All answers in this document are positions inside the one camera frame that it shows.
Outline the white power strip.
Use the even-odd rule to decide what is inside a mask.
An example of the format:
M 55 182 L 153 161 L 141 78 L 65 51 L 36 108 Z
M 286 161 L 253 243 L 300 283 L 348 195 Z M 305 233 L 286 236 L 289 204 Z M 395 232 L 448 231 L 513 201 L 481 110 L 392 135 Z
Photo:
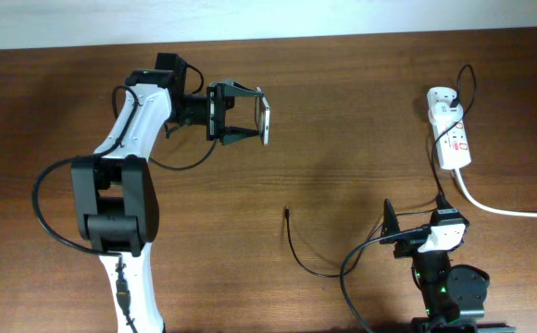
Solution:
M 433 87 L 427 92 L 430 108 L 436 102 L 446 102 L 450 106 L 457 98 L 457 92 L 448 87 Z M 436 152 L 440 168 L 454 170 L 471 163 L 470 150 L 462 118 L 455 123 L 432 125 Z

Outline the white wall charger adapter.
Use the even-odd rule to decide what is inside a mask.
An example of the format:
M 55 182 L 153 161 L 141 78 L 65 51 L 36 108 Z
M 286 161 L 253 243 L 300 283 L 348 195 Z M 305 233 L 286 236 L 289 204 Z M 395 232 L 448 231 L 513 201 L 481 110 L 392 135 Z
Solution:
M 462 105 L 450 106 L 446 102 L 436 102 L 429 108 L 429 120 L 432 125 L 455 123 L 463 117 Z

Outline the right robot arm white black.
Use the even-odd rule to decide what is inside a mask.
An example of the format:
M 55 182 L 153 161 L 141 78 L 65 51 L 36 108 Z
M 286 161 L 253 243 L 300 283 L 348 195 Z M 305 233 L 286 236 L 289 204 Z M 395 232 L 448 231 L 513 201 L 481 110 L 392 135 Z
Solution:
M 442 196 L 430 221 L 401 230 L 390 200 L 383 203 L 381 244 L 394 245 L 393 256 L 411 258 L 411 274 L 427 315 L 411 321 L 413 332 L 515 332 L 506 324 L 480 324 L 490 285 L 487 272 L 472 265 L 452 265 L 449 253 L 462 245 L 469 221 Z

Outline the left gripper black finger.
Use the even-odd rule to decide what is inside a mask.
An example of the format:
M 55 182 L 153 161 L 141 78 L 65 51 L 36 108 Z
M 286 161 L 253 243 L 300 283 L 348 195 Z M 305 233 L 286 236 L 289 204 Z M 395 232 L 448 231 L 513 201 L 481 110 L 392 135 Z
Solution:
M 228 97 L 244 97 L 244 98 L 262 98 L 264 93 L 260 90 L 253 90 L 235 80 L 223 80 L 221 82 L 222 95 L 224 98 Z
M 220 137 L 222 145 L 229 145 L 238 141 L 256 137 L 259 135 L 257 129 L 245 129 L 240 127 L 226 127 L 223 134 Z

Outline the black smartphone with lit screen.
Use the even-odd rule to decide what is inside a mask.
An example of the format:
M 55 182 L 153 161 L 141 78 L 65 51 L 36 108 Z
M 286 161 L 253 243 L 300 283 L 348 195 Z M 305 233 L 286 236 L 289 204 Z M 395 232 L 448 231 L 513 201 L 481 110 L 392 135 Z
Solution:
M 269 144 L 270 106 L 261 88 L 256 87 L 256 91 L 261 93 L 261 96 L 256 98 L 255 105 L 256 129 L 262 144 L 267 146 Z

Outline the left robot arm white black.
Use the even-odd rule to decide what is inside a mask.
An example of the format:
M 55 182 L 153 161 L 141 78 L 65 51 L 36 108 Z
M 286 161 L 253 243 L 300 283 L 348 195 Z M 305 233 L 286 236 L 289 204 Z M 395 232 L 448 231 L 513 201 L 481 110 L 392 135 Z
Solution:
M 152 69 L 135 69 L 121 85 L 122 106 L 107 138 L 71 165 L 78 229 L 105 268 L 120 332 L 163 332 L 151 254 L 160 214 L 149 170 L 158 133 L 206 127 L 224 145 L 269 139 L 269 104 L 260 88 L 225 79 L 185 91 L 192 65 L 160 53 Z

